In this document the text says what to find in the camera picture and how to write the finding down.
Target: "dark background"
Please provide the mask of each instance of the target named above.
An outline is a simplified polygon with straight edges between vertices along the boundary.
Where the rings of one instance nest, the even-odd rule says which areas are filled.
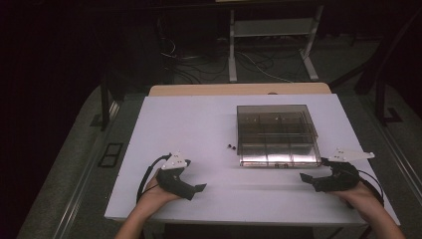
[[[117,100],[122,100],[129,91],[143,91],[145,86],[165,84],[171,78],[162,71],[160,42],[154,28],[155,12],[99,15],[85,11],[82,2],[85,1],[0,2],[0,238],[17,236],[81,106],[105,76]],[[382,36],[388,29],[394,29],[391,26],[399,25],[397,19],[405,16],[405,4],[402,1],[332,1],[324,9],[318,36]],[[222,24],[220,18],[227,17],[227,12],[197,14],[197,21],[179,18],[177,14],[166,15],[168,20],[175,19],[169,21],[172,24],[167,33],[174,32],[177,36],[176,30],[183,29],[185,24],[197,29],[203,29],[200,24],[212,26],[208,31],[197,31],[191,39],[213,40],[228,33],[227,25]],[[228,23],[228,19],[223,18],[224,22]],[[420,34],[406,39],[412,46],[420,46]],[[408,47],[397,56],[406,58],[413,49]],[[419,66],[408,63],[401,68],[405,68],[406,76],[411,78],[416,76],[413,74],[416,70],[412,69]],[[409,89],[391,82],[403,88],[401,91]],[[418,101],[415,97],[409,100],[417,104]]]

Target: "left hand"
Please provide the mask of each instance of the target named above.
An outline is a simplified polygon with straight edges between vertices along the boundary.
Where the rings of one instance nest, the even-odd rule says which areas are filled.
[[[141,207],[144,215],[149,217],[159,208],[164,206],[167,202],[179,199],[180,197],[174,195],[171,192],[167,192],[158,185],[156,175],[158,173],[157,169],[154,176],[149,180],[145,186],[144,193],[139,198],[139,201],[136,203],[136,208]]]

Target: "clear plastic box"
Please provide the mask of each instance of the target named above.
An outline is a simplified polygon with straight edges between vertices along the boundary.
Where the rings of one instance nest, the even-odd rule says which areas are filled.
[[[320,166],[317,131],[306,105],[237,106],[242,166]]]

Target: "forearm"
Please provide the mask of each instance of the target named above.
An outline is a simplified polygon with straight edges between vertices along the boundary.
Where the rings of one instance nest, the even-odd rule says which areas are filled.
[[[377,238],[401,239],[405,238],[400,228],[385,210],[380,210],[368,218],[368,223]]]
[[[121,226],[118,233],[115,235],[115,239],[138,239],[142,231],[145,221],[148,216],[143,213],[139,213],[135,208],[127,217],[126,221]]]

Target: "cable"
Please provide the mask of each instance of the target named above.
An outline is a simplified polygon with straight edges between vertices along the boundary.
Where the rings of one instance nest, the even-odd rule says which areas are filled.
[[[271,68],[273,68],[274,67],[274,56],[276,56],[276,54],[277,54],[277,52],[274,52],[273,53],[273,55],[272,56],[266,56],[265,54],[263,54],[263,53],[259,53],[256,49],[255,49],[255,47],[254,47],[254,53],[252,53],[252,54],[255,54],[255,55],[257,55],[258,57],[261,57],[261,58],[264,58],[264,60],[261,60],[261,61],[255,61],[255,64],[258,66],[258,65],[261,65],[261,66],[259,66],[262,70],[265,70],[265,71],[267,71],[267,70],[269,70],[269,69],[271,69]],[[270,62],[270,66],[267,66],[265,63],[266,62]]]
[[[376,178],[374,176],[370,175],[369,173],[367,173],[365,171],[358,170],[358,172],[362,172],[362,173],[370,176],[376,182],[376,184],[378,184],[379,190],[381,191],[381,197],[384,198],[384,190],[382,190],[381,183],[379,183],[379,181],[376,180]]]
[[[244,59],[243,58],[245,58],[244,56],[242,56],[241,58],[236,58],[236,62],[237,63],[239,63],[239,65],[241,65],[243,68],[245,68],[246,70],[248,70],[248,71],[251,71],[251,72],[254,72],[254,73],[261,73],[260,71],[258,71],[258,70],[255,70],[255,68],[254,69],[250,69],[250,68],[248,68],[247,66],[245,66],[244,65],[244,63],[243,63],[243,61],[244,61]]]
[[[168,57],[168,58],[174,58],[174,59],[176,59],[177,57],[176,56],[171,56],[171,55],[168,55],[168,54],[165,54],[165,53],[160,53],[162,56],[164,56],[164,57]]]
[[[182,65],[182,66],[203,66],[203,65],[207,65],[207,64],[210,64],[211,63],[210,60],[207,60],[206,62],[203,62],[203,63],[197,63],[197,64],[190,63],[190,64],[186,64],[185,62],[183,62],[181,60],[184,60],[184,59],[176,59],[176,63],[178,65]]]
[[[275,76],[272,76],[272,75],[270,75],[270,74],[268,74],[268,73],[266,73],[266,72],[264,72],[250,57],[248,57],[246,54],[244,54],[244,53],[241,53],[241,52],[235,52],[235,53],[238,53],[238,54],[241,54],[242,56],[244,56],[244,57],[246,57],[246,58],[248,58],[249,59],[249,61],[251,61],[254,65],[255,65],[255,67],[261,72],[261,73],[263,73],[264,75],[266,75],[266,76],[268,76],[268,77],[271,77],[271,78],[274,78],[274,79],[278,79],[278,80],[281,80],[281,81],[285,81],[285,82],[288,82],[288,83],[293,83],[292,81],[289,81],[289,80],[286,80],[286,79],[283,79],[283,78],[279,78],[279,77],[275,77]]]
[[[187,64],[183,63],[184,60],[201,59],[201,58],[207,59],[207,61],[205,63],[200,63],[200,64],[196,64],[196,65],[189,64],[189,66],[200,66],[200,65],[210,64],[210,63],[213,62],[212,60],[208,60],[208,58],[214,59],[214,58],[221,58],[221,57],[224,57],[224,56],[228,56],[228,54],[227,54],[228,50],[227,51],[217,51],[217,53],[218,52],[222,52],[224,54],[222,54],[222,55],[212,55],[212,56],[209,56],[207,54],[202,54],[202,55],[192,56],[192,57],[177,58],[176,60],[178,61],[178,64],[187,65]]]
[[[164,37],[162,37],[162,38],[161,38],[161,40],[165,40],[165,41],[170,42],[170,43],[171,43],[171,45],[173,46],[173,49],[171,50],[171,52],[170,52],[169,54],[174,53],[174,51],[176,50],[176,44],[174,44],[174,42],[173,42],[171,39],[168,39],[168,38],[164,38]]]
[[[186,76],[187,76],[187,77],[190,77],[191,79],[195,80],[198,84],[202,84],[202,83],[201,83],[201,81],[199,81],[199,79],[198,79],[197,77],[193,76],[193,75],[192,75],[192,74],[190,74],[190,73],[187,73],[187,72],[181,71],[181,70],[179,70],[179,69],[177,69],[177,68],[173,68],[172,70],[173,70],[175,73],[179,74],[179,75],[184,75],[185,77],[186,77]]]
[[[218,76],[215,76],[212,79],[201,78],[201,80],[206,81],[206,82],[214,82],[215,80],[217,80],[217,78],[220,78],[220,77],[227,77],[227,79],[228,79],[230,76],[229,75],[218,75]]]
[[[220,73],[224,72],[224,70],[226,69],[227,62],[228,62],[228,60],[225,61],[224,66],[223,66],[223,69],[218,70],[217,72],[205,72],[205,71],[203,71],[203,70],[201,70],[201,69],[199,69],[197,67],[194,67],[194,66],[189,66],[189,65],[185,65],[185,64],[179,64],[179,65],[181,65],[183,67],[192,68],[194,71],[197,71],[197,72],[203,73],[203,74],[220,74]]]
[[[146,180],[148,179],[149,174],[151,174],[151,171],[154,168],[155,164],[157,164],[162,159],[167,160],[168,158],[170,158],[170,156],[171,156],[171,153],[169,153],[168,155],[163,155],[163,156],[159,157],[158,159],[156,159],[155,162],[153,162],[152,165],[148,167],[145,175],[142,177],[142,181],[140,181],[139,188],[137,189],[136,203],[137,203],[137,201],[139,201],[139,198],[142,196],[143,193],[145,193],[146,191],[148,191],[149,189],[152,188],[152,187],[148,188],[145,192],[142,192],[143,187],[145,186]]]
[[[287,36],[284,36],[284,38],[282,39],[282,43],[280,43],[280,47],[282,47],[283,46],[283,44],[284,44],[284,42],[286,41],[286,37]],[[315,40],[314,40],[314,45],[317,43],[317,41],[318,41],[318,38],[316,38]],[[310,57],[315,51],[314,51],[314,49],[315,49],[315,47],[313,47],[309,52],[306,52],[306,54],[302,57],[302,55],[300,54],[300,51],[295,51],[293,54],[289,54],[289,55],[286,55],[286,56],[280,56],[280,57],[276,57],[276,53],[274,53],[274,54],[272,54],[271,56],[268,56],[268,55],[266,55],[266,54],[263,54],[263,53],[261,53],[261,52],[258,52],[257,51],[257,46],[256,46],[256,44],[255,44],[255,42],[252,42],[251,43],[252,44],[252,47],[253,47],[253,50],[255,51],[253,54],[255,54],[255,55],[257,55],[257,56],[259,56],[259,57],[262,57],[262,58],[265,58],[264,60],[262,60],[262,61],[256,61],[255,63],[258,65],[259,63],[265,63],[265,62],[268,62],[268,61],[271,61],[271,66],[270,67],[272,67],[273,66],[273,62],[274,62],[274,60],[276,60],[276,59],[287,59],[287,58],[291,58],[291,57],[295,57],[295,56],[297,56],[298,54],[299,54],[299,56],[300,56],[300,58],[301,58],[301,60],[300,60],[300,63],[299,63],[299,66],[298,66],[298,68],[296,69],[296,72],[294,73],[294,72],[291,72],[291,73],[282,73],[281,75],[278,75],[278,78],[283,78],[283,76],[289,76],[289,78],[292,78],[292,79],[297,79],[298,78],[298,75],[299,75],[299,73],[300,73],[300,70],[301,70],[301,68],[302,68],[302,66],[303,66],[303,63],[304,63],[304,59],[305,58],[308,58],[308,57]],[[239,63],[240,63],[240,65],[242,66],[242,67],[244,67],[245,69],[247,69],[247,70],[249,70],[249,71],[252,71],[252,72],[257,72],[257,71],[254,71],[254,70],[251,70],[251,69],[249,69],[248,67],[246,67],[241,61],[238,61]],[[269,69],[270,67],[269,66],[265,66],[265,69],[264,69],[264,67],[262,67],[262,66],[260,66],[259,65],[259,67],[261,68],[261,70],[263,70],[263,71],[266,71],[266,69]]]
[[[169,69],[169,68],[165,68],[165,69],[168,70],[168,71],[172,71],[174,74],[179,75],[180,77],[183,77],[183,78],[187,79],[189,81],[189,83],[193,85],[192,80],[190,78],[188,78],[187,76],[176,72],[174,69]]]
[[[143,194],[145,194],[147,191],[151,190],[152,188],[156,187],[156,186],[158,186],[158,184],[155,184],[155,185],[153,185],[153,186],[149,187],[148,189],[144,190],[144,191],[142,192],[142,195],[143,195]]]

